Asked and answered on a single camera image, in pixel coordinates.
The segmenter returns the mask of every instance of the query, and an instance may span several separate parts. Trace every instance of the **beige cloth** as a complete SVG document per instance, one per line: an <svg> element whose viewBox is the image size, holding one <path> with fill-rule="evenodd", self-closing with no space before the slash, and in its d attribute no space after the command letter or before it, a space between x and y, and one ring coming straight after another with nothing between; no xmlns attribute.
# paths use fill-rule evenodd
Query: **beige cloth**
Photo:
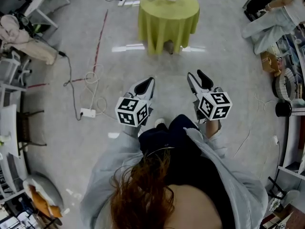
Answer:
<svg viewBox="0 0 305 229"><path fill-rule="evenodd" d="M19 23L15 16L4 15L0 19L0 39L32 58L45 61L46 64L54 64L57 51L49 45L35 40L28 32L19 29Z"/></svg>

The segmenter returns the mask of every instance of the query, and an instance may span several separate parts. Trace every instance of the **small box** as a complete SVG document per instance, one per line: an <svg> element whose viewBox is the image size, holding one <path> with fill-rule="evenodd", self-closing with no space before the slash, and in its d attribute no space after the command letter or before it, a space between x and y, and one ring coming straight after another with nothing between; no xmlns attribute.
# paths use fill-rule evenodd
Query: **small box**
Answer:
<svg viewBox="0 0 305 229"><path fill-rule="evenodd" d="M115 114L120 124L138 127L148 117L148 101L120 97Z"/></svg>
<svg viewBox="0 0 305 229"><path fill-rule="evenodd" d="M263 70L269 73L273 73L275 77L281 74L281 69L277 63L276 56L268 51L261 53Z"/></svg>
<svg viewBox="0 0 305 229"><path fill-rule="evenodd" d="M202 93L197 95L200 99L199 110L209 120L225 119L232 107L228 93Z"/></svg>

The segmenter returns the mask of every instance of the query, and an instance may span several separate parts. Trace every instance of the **hand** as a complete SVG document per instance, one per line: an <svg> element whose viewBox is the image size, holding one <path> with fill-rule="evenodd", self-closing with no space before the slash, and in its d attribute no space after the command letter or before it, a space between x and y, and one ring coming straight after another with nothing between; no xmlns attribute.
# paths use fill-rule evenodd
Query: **hand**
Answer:
<svg viewBox="0 0 305 229"><path fill-rule="evenodd" d="M265 6L265 10L266 10L266 11L271 11L271 9L272 9L272 8L269 6L269 4L267 4L267 5Z"/></svg>

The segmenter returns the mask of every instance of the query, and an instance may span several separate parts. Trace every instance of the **light blue jeans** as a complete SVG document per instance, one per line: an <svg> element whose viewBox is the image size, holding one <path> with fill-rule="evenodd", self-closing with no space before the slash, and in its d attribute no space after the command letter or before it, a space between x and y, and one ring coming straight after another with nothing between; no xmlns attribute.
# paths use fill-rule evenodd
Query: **light blue jeans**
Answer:
<svg viewBox="0 0 305 229"><path fill-rule="evenodd" d="M277 42L281 36L291 33L296 25L289 17L284 7L273 9L262 17L249 23L242 32L243 38L252 36L254 43L254 53L260 54L267 50L273 43Z"/></svg>

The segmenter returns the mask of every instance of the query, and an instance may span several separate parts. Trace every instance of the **chair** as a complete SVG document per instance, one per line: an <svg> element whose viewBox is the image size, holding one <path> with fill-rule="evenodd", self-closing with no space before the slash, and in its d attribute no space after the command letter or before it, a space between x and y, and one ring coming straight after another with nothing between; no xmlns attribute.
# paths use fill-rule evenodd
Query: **chair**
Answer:
<svg viewBox="0 0 305 229"><path fill-rule="evenodd" d="M40 10L40 6L44 1L45 0L33 0L32 3L27 8L27 10L24 12L24 16L29 18L30 15L36 10L47 22L49 22L57 29L58 25Z"/></svg>
<svg viewBox="0 0 305 229"><path fill-rule="evenodd" d="M25 74L31 74L32 70L26 70L28 64L31 62L32 60L28 59L22 66L21 66L21 70L18 70L18 82L21 83L21 85L26 86L26 83L24 82L24 75Z"/></svg>
<svg viewBox="0 0 305 229"><path fill-rule="evenodd" d="M19 113L17 112L17 140L18 142L25 143L19 150L23 150L28 145L33 146L46 146L47 144L38 144L31 141L30 129L29 129L29 117L36 115L38 113L44 113L44 110L36 111L34 113Z"/></svg>
<svg viewBox="0 0 305 229"><path fill-rule="evenodd" d="M21 64L19 54L12 51L11 58L4 58L0 60L0 72L1 75L3 75L0 80L8 85L13 85L13 79L16 76L16 73L18 73L18 82L25 86L25 82L23 80L24 75L32 73L32 70L26 70L30 62L31 60L28 59L25 63Z"/></svg>
<svg viewBox="0 0 305 229"><path fill-rule="evenodd" d="M0 61L1 71L5 71L3 74L3 82L7 84L11 84L14 79L17 68L21 65L20 56L15 52L11 52L11 58L4 58Z"/></svg>

